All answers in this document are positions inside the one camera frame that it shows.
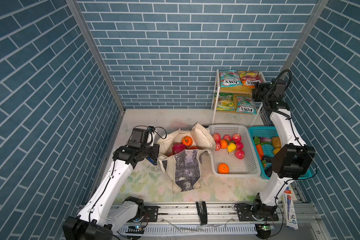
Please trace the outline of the orange Fox's candy bag top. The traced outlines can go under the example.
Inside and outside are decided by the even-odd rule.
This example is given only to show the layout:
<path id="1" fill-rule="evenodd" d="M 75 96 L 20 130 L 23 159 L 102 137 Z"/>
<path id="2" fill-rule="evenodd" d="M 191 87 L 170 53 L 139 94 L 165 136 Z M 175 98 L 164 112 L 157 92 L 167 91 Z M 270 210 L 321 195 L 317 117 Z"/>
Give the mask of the orange Fox's candy bag top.
<path id="1" fill-rule="evenodd" d="M 255 88 L 255 84 L 263 82 L 263 79 L 258 71 L 239 71 L 240 80 L 243 86 L 248 88 Z"/>

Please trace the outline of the pink dragon fruit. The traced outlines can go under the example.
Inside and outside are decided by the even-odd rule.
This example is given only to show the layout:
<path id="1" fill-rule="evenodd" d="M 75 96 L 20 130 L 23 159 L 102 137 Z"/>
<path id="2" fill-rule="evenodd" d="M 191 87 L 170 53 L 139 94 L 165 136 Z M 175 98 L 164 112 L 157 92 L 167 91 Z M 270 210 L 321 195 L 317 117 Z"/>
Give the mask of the pink dragon fruit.
<path id="1" fill-rule="evenodd" d="M 174 155 L 184 151 L 184 150 L 187 150 L 188 147 L 182 143 L 174 143 L 173 146 L 172 146 L 172 152 Z"/>

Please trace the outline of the cream canvas tote bag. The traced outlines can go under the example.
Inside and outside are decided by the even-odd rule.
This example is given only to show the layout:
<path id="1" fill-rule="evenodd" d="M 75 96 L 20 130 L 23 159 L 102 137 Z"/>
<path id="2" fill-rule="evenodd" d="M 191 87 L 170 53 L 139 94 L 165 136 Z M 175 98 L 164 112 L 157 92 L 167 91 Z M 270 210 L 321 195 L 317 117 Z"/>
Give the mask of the cream canvas tote bag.
<path id="1" fill-rule="evenodd" d="M 193 139 L 192 146 L 197 146 L 198 150 L 187 149 L 174 155 L 173 144 L 182 143 L 184 136 L 190 136 Z M 158 165 L 172 180 L 173 192 L 199 189 L 202 178 L 202 155 L 210 156 L 216 148 L 210 131 L 196 123 L 190 131 L 179 129 L 167 135 L 165 139 L 159 139 L 157 144 L 160 145 Z"/>

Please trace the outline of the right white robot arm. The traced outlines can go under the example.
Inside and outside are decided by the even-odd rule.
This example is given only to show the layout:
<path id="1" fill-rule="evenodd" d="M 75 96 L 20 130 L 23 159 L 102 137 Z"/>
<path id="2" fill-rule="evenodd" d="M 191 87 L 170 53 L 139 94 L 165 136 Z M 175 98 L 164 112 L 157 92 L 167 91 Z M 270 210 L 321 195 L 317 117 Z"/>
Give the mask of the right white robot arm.
<path id="1" fill-rule="evenodd" d="M 315 149 L 308 146 L 295 127 L 290 108 L 283 96 L 288 84 L 274 79 L 257 84 L 253 93 L 261 100 L 265 111 L 276 127 L 281 149 L 272 157 L 272 174 L 265 188 L 256 195 L 252 204 L 237 204 L 234 209 L 241 222 L 278 220 L 277 203 L 287 186 L 305 175 L 315 156 Z"/>

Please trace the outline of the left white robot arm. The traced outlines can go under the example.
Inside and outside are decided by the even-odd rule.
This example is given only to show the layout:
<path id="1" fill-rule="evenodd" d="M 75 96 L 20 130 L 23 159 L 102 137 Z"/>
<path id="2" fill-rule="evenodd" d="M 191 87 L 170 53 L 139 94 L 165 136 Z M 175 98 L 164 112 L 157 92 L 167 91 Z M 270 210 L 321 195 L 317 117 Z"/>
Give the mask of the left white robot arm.
<path id="1" fill-rule="evenodd" d="M 128 197 L 112 215 L 109 212 L 137 163 L 143 160 L 157 163 L 160 149 L 155 143 L 157 136 L 153 126 L 133 128 L 127 143 L 114 151 L 107 176 L 88 203 L 75 217 L 65 220 L 63 232 L 67 240 L 111 240 L 115 238 L 115 232 L 128 222 L 136 223 L 136 229 L 144 231 L 149 214 L 142 199 Z"/>

